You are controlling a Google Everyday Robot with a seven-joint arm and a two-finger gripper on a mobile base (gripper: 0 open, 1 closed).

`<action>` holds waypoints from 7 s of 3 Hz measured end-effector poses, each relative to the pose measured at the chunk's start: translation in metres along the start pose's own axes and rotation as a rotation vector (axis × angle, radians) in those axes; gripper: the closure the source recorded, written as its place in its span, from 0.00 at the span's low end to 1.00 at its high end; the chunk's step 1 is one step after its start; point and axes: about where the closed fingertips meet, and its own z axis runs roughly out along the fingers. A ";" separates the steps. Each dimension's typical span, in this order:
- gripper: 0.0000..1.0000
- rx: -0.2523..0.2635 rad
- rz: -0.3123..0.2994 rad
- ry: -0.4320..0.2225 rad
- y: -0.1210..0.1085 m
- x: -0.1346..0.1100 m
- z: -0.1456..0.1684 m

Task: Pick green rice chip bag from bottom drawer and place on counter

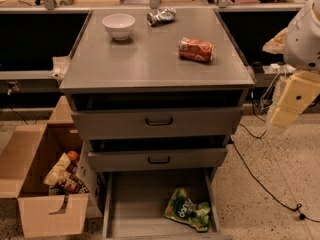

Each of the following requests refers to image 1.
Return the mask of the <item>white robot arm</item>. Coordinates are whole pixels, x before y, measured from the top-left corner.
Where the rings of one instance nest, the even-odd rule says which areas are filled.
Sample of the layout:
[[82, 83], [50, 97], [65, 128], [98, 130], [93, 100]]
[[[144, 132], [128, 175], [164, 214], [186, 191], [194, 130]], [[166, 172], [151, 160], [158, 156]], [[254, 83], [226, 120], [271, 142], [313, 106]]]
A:
[[320, 95], [320, 0], [307, 1], [263, 50], [282, 53], [285, 64], [295, 68], [277, 81], [267, 112], [267, 131], [280, 134]]

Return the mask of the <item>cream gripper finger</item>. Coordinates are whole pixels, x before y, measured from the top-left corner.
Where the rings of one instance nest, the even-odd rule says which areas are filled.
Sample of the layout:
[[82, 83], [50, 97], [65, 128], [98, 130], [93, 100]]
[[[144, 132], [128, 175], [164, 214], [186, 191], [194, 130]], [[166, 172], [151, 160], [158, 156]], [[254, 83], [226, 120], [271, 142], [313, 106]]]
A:
[[284, 39], [286, 33], [287, 29], [282, 29], [272, 39], [263, 45], [262, 50], [270, 54], [282, 54], [284, 50]]
[[281, 78], [268, 111], [268, 129], [286, 130], [319, 95], [319, 73], [301, 71]]

